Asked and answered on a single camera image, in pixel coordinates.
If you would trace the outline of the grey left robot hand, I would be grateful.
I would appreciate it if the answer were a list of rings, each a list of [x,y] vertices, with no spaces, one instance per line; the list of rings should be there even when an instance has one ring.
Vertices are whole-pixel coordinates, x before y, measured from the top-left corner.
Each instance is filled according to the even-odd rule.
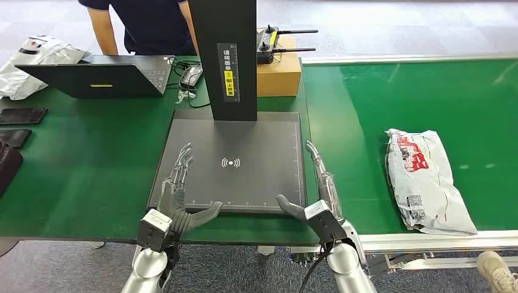
[[[157,210],[171,219],[170,230],[177,234],[186,233],[215,219],[223,204],[215,201],[205,210],[189,213],[185,208],[185,180],[190,164],[194,161],[191,156],[191,143],[182,147],[169,176],[162,182],[161,196]]]

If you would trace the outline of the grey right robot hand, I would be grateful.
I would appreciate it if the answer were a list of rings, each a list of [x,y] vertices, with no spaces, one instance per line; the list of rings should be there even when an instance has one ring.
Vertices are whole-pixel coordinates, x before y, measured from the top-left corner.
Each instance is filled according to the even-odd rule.
[[[327,171],[324,161],[318,153],[316,146],[314,146],[311,141],[307,140],[305,147],[306,150],[310,153],[315,168],[319,199],[324,200],[327,203],[332,215],[336,218],[338,223],[342,225],[345,222],[345,219],[343,217],[340,199],[335,187],[334,179],[331,173]],[[278,194],[275,199],[277,200],[280,208],[287,214],[292,215],[295,219],[301,220],[303,222],[307,221],[304,214],[304,208],[289,202],[288,199],[281,194]]]

